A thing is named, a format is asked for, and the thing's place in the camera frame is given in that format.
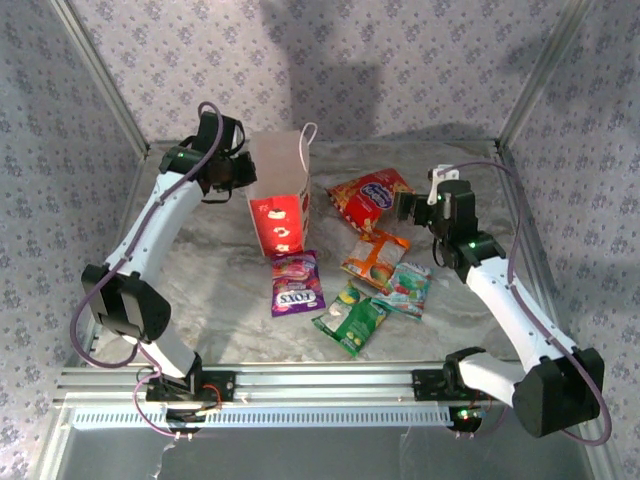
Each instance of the floral wallpaper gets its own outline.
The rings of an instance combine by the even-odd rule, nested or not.
[[[80,273],[115,241],[137,158],[48,3],[0,16],[0,478],[27,478]]]
[[[565,0],[73,0],[149,141],[217,102],[249,131],[496,138]]]
[[[640,5],[595,2],[512,147],[560,315],[606,362],[629,478],[640,478]]]

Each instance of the snack packet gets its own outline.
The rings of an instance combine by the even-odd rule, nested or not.
[[[355,357],[387,314],[349,281],[329,309],[312,322]]]
[[[327,193],[342,216],[356,230],[372,232],[384,210],[393,206],[396,192],[413,192],[393,168],[329,188]]]
[[[342,268],[380,290],[410,245],[409,240],[382,230],[363,233]]]
[[[314,250],[271,258],[273,317],[325,308]]]
[[[400,263],[382,290],[373,297],[372,303],[420,320],[430,285],[430,268]]]

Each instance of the foxs candy packet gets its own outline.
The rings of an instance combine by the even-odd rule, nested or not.
[[[399,263],[372,302],[420,320],[430,285],[430,268],[409,262]]]
[[[329,309],[312,322],[355,357],[387,314],[349,281]]]
[[[271,261],[273,317],[325,308],[315,251],[274,255]]]

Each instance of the marble surface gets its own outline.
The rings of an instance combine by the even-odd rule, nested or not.
[[[416,191],[427,193],[429,168],[479,159],[489,148],[488,143],[314,143],[307,243],[318,251],[327,303],[352,278],[340,264],[358,234],[333,207],[325,188],[393,166]],[[162,151],[155,150],[147,161],[130,222],[153,187],[161,155]],[[471,181],[476,193],[480,228],[492,233],[509,251],[513,227],[496,172],[469,167],[462,178]],[[412,241],[406,260],[435,267],[433,237],[427,229],[399,225],[390,218],[382,226]],[[349,354],[311,324],[310,319],[319,312],[271,317],[270,265],[258,246],[244,195],[234,194],[226,205],[198,206],[185,220],[163,265],[158,290],[172,305],[177,331],[205,364],[350,360]],[[525,277],[522,267],[519,272]],[[480,299],[453,271],[435,267],[422,321],[391,314],[355,360],[438,361],[475,345],[499,358],[517,358]],[[130,349],[109,332],[101,334],[94,346],[103,360],[124,358]]]

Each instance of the purple candy packet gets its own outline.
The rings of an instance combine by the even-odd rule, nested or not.
[[[315,250],[271,257],[273,298],[271,315],[310,312],[325,308]]]

